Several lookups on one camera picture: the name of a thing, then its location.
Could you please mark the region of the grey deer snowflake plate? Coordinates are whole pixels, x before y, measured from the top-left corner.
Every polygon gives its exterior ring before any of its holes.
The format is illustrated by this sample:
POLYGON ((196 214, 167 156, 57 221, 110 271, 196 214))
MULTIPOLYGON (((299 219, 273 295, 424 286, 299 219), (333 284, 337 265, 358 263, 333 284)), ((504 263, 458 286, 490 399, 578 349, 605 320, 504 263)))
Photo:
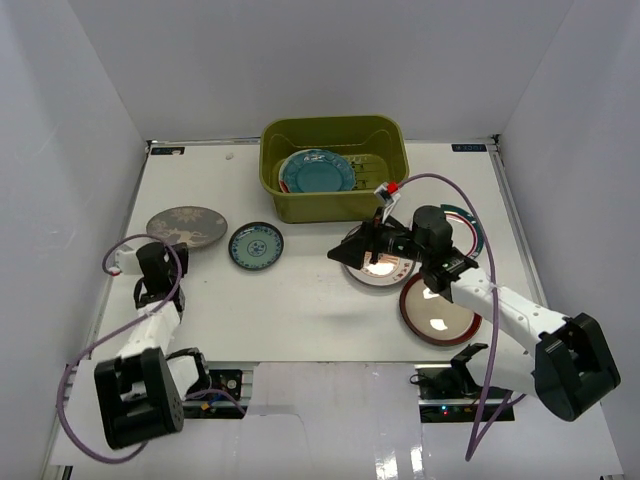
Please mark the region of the grey deer snowflake plate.
POLYGON ((189 249, 201 249, 222 239, 228 230, 224 216, 200 206, 179 206, 154 215, 146 224, 146 233, 170 244, 185 243, 189 249))

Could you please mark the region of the teal scalloped plate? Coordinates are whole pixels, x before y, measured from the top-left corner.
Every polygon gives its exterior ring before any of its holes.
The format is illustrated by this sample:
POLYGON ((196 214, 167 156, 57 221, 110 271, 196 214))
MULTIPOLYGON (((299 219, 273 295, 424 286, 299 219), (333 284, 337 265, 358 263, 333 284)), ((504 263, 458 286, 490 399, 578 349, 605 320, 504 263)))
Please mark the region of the teal scalloped plate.
POLYGON ((355 170, 349 161, 325 149, 306 149, 287 157, 280 167, 289 193, 332 193, 351 191, 355 170))

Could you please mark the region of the red and teal floral plate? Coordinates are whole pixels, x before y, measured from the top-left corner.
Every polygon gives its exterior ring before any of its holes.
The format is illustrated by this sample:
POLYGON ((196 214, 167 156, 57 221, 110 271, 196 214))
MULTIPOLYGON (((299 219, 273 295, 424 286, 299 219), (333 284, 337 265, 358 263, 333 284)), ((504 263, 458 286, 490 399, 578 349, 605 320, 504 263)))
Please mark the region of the red and teal floral plate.
POLYGON ((278 184, 279 184, 279 188, 283 193, 289 193, 289 189, 288 186, 286 185, 286 183, 284 182, 283 178, 281 176, 278 177, 278 184))

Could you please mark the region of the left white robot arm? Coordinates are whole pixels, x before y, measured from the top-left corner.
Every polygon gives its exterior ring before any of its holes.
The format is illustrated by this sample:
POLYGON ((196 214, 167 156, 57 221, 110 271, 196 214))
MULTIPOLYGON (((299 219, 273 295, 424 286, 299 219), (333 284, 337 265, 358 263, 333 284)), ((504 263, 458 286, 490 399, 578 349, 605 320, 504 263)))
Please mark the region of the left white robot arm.
POLYGON ((188 271, 189 261, 186 243, 173 248, 175 254, 153 242, 136 251, 142 277, 133 298, 145 320, 132 329, 115 358, 94 369, 104 434, 113 450, 181 431, 182 401, 202 398, 211 387, 211 374, 197 348, 168 352, 185 310, 183 291, 171 290, 177 274, 188 271))

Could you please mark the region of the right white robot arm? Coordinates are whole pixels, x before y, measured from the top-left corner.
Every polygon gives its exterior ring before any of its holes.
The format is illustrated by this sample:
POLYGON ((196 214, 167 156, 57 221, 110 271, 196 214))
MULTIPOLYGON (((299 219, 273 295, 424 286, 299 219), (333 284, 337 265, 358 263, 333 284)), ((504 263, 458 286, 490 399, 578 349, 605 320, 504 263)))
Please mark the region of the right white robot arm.
POLYGON ((574 421, 621 383, 600 324, 549 310, 506 287, 497 286, 478 263, 460 252, 453 229, 436 206, 418 208, 410 227, 380 212, 328 251, 329 259, 360 269, 382 254, 419 264, 425 286, 451 304, 468 309, 515 340, 519 355, 497 359, 475 343, 453 357, 439 374, 449 390, 472 399, 498 375, 496 387, 531 395, 556 417, 574 421))

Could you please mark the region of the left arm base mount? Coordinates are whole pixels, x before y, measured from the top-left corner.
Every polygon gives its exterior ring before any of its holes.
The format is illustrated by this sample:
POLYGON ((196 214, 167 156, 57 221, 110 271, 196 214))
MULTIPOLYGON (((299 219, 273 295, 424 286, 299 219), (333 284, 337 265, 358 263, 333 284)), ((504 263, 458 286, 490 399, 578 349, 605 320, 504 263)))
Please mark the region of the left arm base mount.
POLYGON ((248 409, 252 374, 241 369, 211 369, 209 378, 187 391, 184 416, 192 420, 241 420, 248 409))

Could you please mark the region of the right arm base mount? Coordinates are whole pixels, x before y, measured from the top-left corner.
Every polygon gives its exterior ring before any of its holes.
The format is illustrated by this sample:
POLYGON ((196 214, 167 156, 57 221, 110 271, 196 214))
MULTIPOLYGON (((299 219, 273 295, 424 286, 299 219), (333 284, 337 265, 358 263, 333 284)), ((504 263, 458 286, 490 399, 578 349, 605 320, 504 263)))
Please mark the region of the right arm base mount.
POLYGON ((424 364, 409 377, 418 389, 422 424, 472 424, 481 396, 481 386, 467 385, 445 364, 424 364))

